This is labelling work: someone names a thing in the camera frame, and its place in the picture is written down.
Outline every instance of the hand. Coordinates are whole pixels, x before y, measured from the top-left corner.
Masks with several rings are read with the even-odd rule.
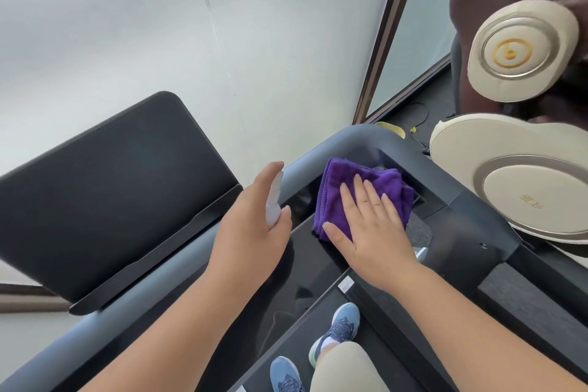
[[[220,222],[212,247],[206,269],[208,277],[245,302],[276,268],[292,231],[289,206],[282,209],[273,229],[269,229],[265,218],[270,186],[283,166],[283,163],[270,163],[241,192]]]
[[[395,279],[407,269],[420,266],[394,204],[386,194],[380,199],[372,184],[356,175],[353,179],[357,204],[347,185],[341,199],[353,242],[332,223],[323,229],[349,266],[365,281],[390,291]]]

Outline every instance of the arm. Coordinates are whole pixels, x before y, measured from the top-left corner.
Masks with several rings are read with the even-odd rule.
[[[325,232],[357,274],[398,299],[460,391],[588,390],[420,265],[393,203],[359,176],[354,185],[357,204],[341,187],[353,242],[331,223]]]
[[[268,229],[265,202],[283,163],[266,166],[220,223],[206,271],[82,389],[192,392],[231,323],[277,266],[292,230],[290,209]]]

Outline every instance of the forearm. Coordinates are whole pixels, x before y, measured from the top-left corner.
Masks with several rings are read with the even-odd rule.
[[[205,273],[83,392],[192,392],[248,299]]]
[[[585,391],[587,387],[423,266],[391,281],[462,392]]]

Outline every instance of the blue sneaker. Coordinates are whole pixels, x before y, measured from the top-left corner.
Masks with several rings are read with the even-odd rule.
[[[305,392],[298,369],[288,358],[279,356],[269,367],[273,392]]]
[[[319,359],[320,349],[327,338],[334,343],[351,341],[357,335],[359,329],[359,309],[357,305],[348,302],[340,306],[334,312],[331,328],[327,333],[315,341],[308,354],[308,359],[313,367],[316,367],[316,360]]]

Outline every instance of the microfiber towel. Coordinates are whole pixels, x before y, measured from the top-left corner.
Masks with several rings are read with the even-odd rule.
[[[355,199],[353,177],[359,174],[362,180],[369,180],[378,196],[384,193],[393,202],[402,225],[406,228],[412,204],[415,199],[415,190],[402,181],[402,175],[397,169],[377,170],[370,169],[349,160],[331,158],[325,167],[323,178],[320,182],[319,196],[316,201],[315,222],[312,227],[321,240],[329,241],[323,230],[325,222],[331,222],[351,239],[349,223],[345,218],[343,203],[341,202],[341,184],[346,183]]]

